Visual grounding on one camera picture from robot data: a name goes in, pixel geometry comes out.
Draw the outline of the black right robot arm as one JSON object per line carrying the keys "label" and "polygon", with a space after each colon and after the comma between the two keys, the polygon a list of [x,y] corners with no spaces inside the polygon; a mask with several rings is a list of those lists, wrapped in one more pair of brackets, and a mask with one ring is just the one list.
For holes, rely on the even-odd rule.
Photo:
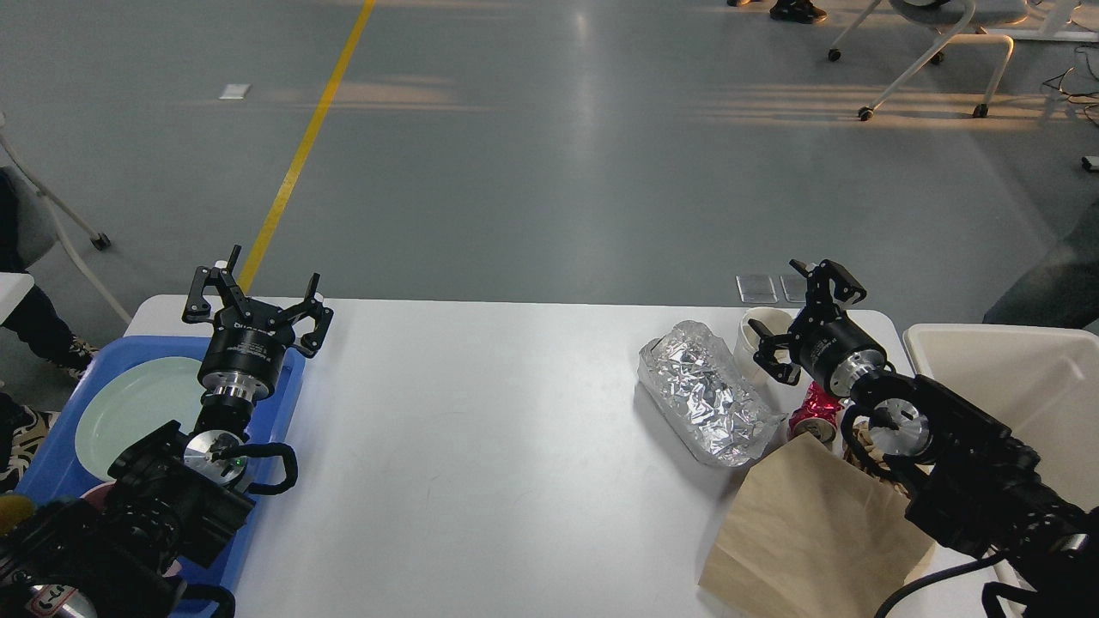
{"label": "black right robot arm", "polygon": [[847,307],[866,289],[833,261],[792,261],[804,282],[804,309],[780,333],[756,319],[754,362],[786,385],[808,372],[832,397],[848,401],[839,431],[872,476],[909,493],[904,517],[939,545],[972,561],[907,584],[876,611],[886,617],[915,591],[1008,562],[1024,580],[989,580],[988,617],[1004,602],[1025,617],[1095,617],[1098,597],[1096,512],[1064,500],[1041,481],[1040,455],[957,391],[924,375],[899,374],[882,345]]}

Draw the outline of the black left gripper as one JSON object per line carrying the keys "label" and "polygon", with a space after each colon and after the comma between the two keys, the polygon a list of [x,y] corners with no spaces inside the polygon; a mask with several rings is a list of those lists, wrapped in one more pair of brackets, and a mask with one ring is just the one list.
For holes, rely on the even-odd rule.
{"label": "black left gripper", "polygon": [[[181,320],[185,324],[213,327],[203,364],[197,372],[197,382],[206,394],[260,402],[277,391],[287,349],[295,349],[306,358],[318,355],[334,312],[319,293],[321,275],[313,273],[302,299],[279,310],[279,325],[271,327],[264,319],[258,327],[249,324],[249,300],[233,274],[240,251],[242,246],[235,244],[227,261],[197,266]],[[217,312],[207,299],[210,289],[222,301]],[[298,334],[295,325],[302,321],[311,322],[313,328]]]}

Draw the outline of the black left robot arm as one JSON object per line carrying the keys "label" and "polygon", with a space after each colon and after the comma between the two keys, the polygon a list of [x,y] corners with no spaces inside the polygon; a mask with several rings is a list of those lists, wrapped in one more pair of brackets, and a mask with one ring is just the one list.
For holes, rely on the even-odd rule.
{"label": "black left robot arm", "polygon": [[301,301],[276,306],[235,282],[240,255],[197,267],[184,304],[186,324],[209,324],[192,430],[169,420],[127,446],[107,473],[106,505],[54,500],[3,536],[4,617],[168,617],[201,599],[232,617],[227,588],[170,575],[179,559],[208,567],[247,523],[256,497],[295,488],[297,454],[282,442],[251,440],[256,402],[277,391],[286,353],[314,357],[334,312],[319,274]]}

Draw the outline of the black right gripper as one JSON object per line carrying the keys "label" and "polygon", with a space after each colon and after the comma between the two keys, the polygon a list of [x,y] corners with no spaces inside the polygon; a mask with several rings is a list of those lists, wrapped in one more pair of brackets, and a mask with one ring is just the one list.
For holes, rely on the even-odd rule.
{"label": "black right gripper", "polygon": [[797,386],[804,369],[829,395],[847,398],[857,380],[887,367],[882,345],[847,317],[867,290],[837,262],[792,260],[790,266],[807,284],[804,309],[793,317],[793,333],[774,334],[761,320],[750,319],[759,336],[753,361],[774,382]]}

